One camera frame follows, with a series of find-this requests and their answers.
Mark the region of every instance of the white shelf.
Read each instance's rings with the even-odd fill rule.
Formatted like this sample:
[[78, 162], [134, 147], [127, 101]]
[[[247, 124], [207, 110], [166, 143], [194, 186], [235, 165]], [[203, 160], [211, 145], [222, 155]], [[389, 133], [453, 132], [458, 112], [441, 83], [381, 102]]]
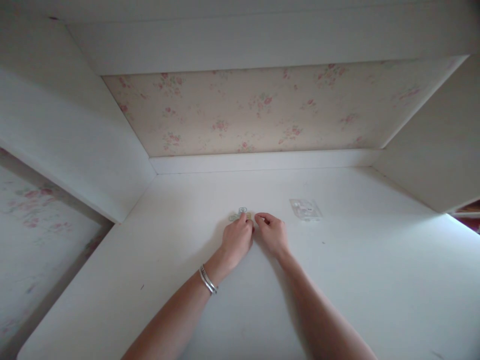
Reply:
[[[314, 199], [322, 220], [301, 222], [289, 199]], [[425, 359], [430, 349], [476, 359], [478, 235], [368, 167], [158, 175], [18, 359], [121, 358], [239, 207], [285, 221], [291, 251], [379, 359]], [[210, 299], [182, 359], [306, 358], [273, 266], [255, 243]]]
[[454, 218], [480, 218], [480, 211], [475, 212], [455, 212], [451, 214]]

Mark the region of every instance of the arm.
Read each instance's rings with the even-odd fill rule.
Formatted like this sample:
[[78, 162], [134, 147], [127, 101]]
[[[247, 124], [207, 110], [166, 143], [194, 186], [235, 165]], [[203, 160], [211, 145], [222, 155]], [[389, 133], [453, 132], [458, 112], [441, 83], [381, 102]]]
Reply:
[[285, 223], [266, 212], [256, 214], [255, 221], [268, 250], [285, 273], [314, 358], [376, 360], [365, 341], [312, 283], [290, 253]]
[[[205, 271], [216, 287], [252, 247], [253, 225], [243, 213], [223, 231], [220, 248], [205, 263]], [[210, 291], [196, 271], [148, 323], [122, 360], [178, 358], [209, 299]]]

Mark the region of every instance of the white wall panel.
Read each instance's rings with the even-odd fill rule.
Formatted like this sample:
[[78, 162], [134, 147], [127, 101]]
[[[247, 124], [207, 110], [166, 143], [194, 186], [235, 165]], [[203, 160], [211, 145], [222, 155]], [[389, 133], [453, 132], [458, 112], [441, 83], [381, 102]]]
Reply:
[[115, 222], [155, 176], [147, 153], [65, 27], [5, 15], [0, 146]]
[[444, 57], [480, 49], [467, 1], [71, 24], [99, 75]]
[[480, 55], [465, 60], [374, 167], [438, 212], [480, 198]]

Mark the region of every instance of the white wooden board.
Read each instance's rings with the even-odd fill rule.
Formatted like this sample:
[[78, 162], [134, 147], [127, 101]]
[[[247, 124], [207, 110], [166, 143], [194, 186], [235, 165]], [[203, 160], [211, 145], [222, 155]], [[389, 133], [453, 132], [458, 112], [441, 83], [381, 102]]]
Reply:
[[260, 152], [223, 155], [151, 157], [157, 174], [252, 170], [347, 168], [371, 166], [381, 149]]
[[477, 54], [433, 94], [373, 166], [439, 213], [479, 199], [479, 94]]
[[74, 23], [68, 30], [99, 75], [433, 58], [480, 50], [477, 12], [468, 0], [272, 13], [277, 6], [241, 16]]
[[[322, 221], [302, 223], [292, 198], [316, 200]], [[478, 359], [478, 235], [372, 168], [158, 175], [18, 359], [119, 359], [242, 206], [286, 221], [292, 252], [379, 359]], [[254, 244], [182, 358], [303, 358], [281, 279]]]
[[67, 29], [0, 14], [0, 147], [110, 220], [155, 176], [148, 155]]

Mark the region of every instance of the floral wallpaper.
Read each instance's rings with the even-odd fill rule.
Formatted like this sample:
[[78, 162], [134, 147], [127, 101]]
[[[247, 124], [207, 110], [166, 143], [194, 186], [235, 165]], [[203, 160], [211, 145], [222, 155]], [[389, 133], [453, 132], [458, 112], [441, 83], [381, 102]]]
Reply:
[[151, 157], [379, 148], [460, 59], [103, 79]]
[[112, 225], [0, 148], [0, 359], [15, 359]]

